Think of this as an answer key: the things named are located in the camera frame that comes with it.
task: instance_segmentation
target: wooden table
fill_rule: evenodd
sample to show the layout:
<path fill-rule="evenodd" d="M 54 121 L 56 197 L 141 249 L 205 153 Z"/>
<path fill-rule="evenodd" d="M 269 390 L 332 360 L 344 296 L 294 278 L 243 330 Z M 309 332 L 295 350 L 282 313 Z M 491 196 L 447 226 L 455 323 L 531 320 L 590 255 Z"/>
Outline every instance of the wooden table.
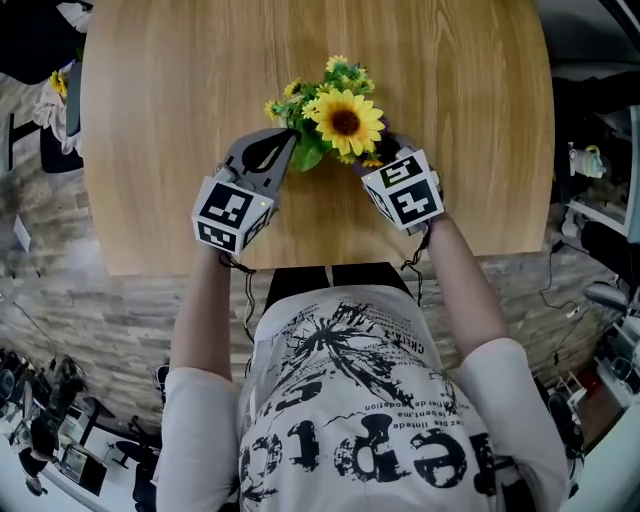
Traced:
<path fill-rule="evenodd" d="M 551 76 L 530 0 L 105 0 L 82 76 L 86 186 L 112 274 L 185 274 L 203 176 L 270 126 L 267 99 L 328 56 L 367 67 L 395 131 L 439 170 L 473 251 L 538 251 L 553 160 Z M 252 267 L 398 262 L 389 224 L 346 166 L 289 172 Z"/>

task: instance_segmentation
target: wood grain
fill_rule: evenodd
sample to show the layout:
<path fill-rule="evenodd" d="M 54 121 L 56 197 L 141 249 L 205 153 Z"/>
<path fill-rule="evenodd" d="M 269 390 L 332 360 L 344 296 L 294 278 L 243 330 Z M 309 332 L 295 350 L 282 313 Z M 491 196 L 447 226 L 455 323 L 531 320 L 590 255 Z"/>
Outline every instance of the wood grain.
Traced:
<path fill-rule="evenodd" d="M 473 251 L 541 248 L 552 176 L 551 79 L 530 0 L 109 0 L 82 77 L 86 184 L 112 274 L 185 274 L 202 177 L 264 102 L 344 54 L 376 80 L 393 129 L 423 147 Z M 397 262 L 418 240 L 332 161 L 290 172 L 257 268 Z"/>

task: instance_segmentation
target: black ink splatter graphic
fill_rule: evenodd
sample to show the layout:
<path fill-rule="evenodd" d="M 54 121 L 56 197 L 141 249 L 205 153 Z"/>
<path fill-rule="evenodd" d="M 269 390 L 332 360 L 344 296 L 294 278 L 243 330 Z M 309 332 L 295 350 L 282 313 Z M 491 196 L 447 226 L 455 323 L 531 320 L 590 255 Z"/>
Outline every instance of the black ink splatter graphic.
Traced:
<path fill-rule="evenodd" d="M 352 338 L 371 338 L 380 345 L 387 341 L 379 336 L 371 334 L 373 323 L 366 316 L 366 310 L 370 304 L 348 304 L 341 302 L 331 318 L 309 318 L 311 325 L 308 335 L 291 334 L 290 340 L 295 342 L 294 352 L 291 358 L 282 363 L 280 380 L 274 391 L 284 388 L 283 395 L 298 389 L 301 381 L 309 381 L 309 377 L 300 379 L 300 374 L 305 365 L 319 352 L 326 351 L 335 368 L 356 386 L 365 387 L 370 393 L 384 401 L 397 401 L 402 405 L 413 408 L 413 395 L 405 393 L 400 388 L 400 381 L 392 380 L 391 369 L 396 365 L 388 360 L 385 354 L 373 350 L 363 350 L 349 345 Z M 314 378 L 319 384 L 315 387 L 305 387 L 306 399 L 311 395 L 316 396 L 322 389 L 322 381 Z M 295 405 L 305 401 L 300 396 Z"/>

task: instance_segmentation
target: flower bouquet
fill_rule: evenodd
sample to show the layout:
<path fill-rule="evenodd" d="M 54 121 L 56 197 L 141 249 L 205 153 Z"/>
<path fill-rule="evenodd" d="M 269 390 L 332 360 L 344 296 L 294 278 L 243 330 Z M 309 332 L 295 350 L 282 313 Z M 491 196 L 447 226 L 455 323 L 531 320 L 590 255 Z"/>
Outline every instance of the flower bouquet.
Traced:
<path fill-rule="evenodd" d="M 296 170 L 312 169 L 326 153 L 345 164 L 382 165 L 376 142 L 387 127 L 382 110 L 366 99 L 374 89 L 365 68 L 336 55 L 327 62 L 322 83 L 296 78 L 285 88 L 284 101 L 267 102 L 270 119 L 301 134 L 292 157 Z"/>

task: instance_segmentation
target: green leaf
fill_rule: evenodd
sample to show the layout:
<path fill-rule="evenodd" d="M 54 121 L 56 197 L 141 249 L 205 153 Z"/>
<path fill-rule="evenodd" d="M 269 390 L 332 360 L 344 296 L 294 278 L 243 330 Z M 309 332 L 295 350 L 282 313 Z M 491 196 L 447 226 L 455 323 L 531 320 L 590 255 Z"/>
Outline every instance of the green leaf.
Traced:
<path fill-rule="evenodd" d="M 311 119 L 298 120 L 295 128 L 300 132 L 301 138 L 293 152 L 293 166 L 296 170 L 305 172 L 320 163 L 326 150 L 315 130 L 315 122 Z"/>
<path fill-rule="evenodd" d="M 315 144 L 298 144 L 293 152 L 293 166 L 300 172 L 313 169 L 322 160 L 324 153 Z"/>

